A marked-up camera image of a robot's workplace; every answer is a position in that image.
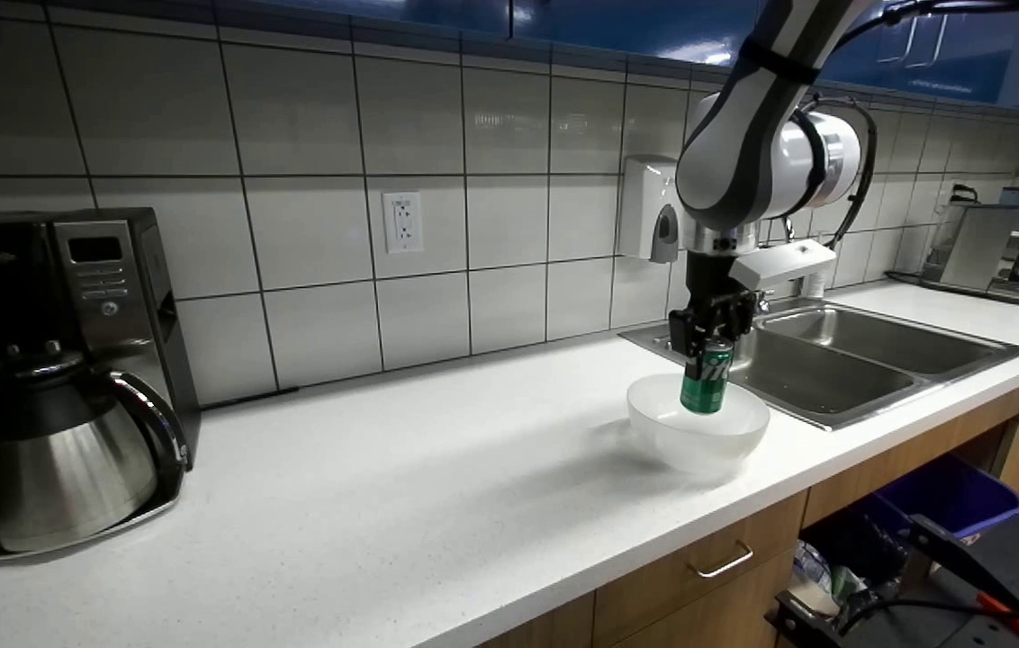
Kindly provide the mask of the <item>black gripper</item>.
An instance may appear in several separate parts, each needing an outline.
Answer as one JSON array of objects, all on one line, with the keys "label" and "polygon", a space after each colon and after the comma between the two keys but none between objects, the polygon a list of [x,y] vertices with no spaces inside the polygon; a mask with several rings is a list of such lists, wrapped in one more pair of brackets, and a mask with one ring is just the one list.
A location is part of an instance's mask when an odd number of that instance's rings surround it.
[{"label": "black gripper", "polygon": [[731,345],[729,376],[753,363],[758,355],[758,293],[731,277],[740,236],[699,229],[688,241],[688,302],[671,313],[671,345],[699,362],[705,345]]}]

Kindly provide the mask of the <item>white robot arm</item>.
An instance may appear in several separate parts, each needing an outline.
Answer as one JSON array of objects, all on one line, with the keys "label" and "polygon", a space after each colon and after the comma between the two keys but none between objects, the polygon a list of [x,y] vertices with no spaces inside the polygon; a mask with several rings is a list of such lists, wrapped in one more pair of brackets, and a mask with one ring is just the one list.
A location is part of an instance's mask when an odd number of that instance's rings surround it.
[{"label": "white robot arm", "polygon": [[768,213],[776,140],[867,0],[768,0],[736,67],[676,155],[690,219],[688,305],[671,316],[688,380],[723,371],[758,296],[731,277],[740,236]]}]

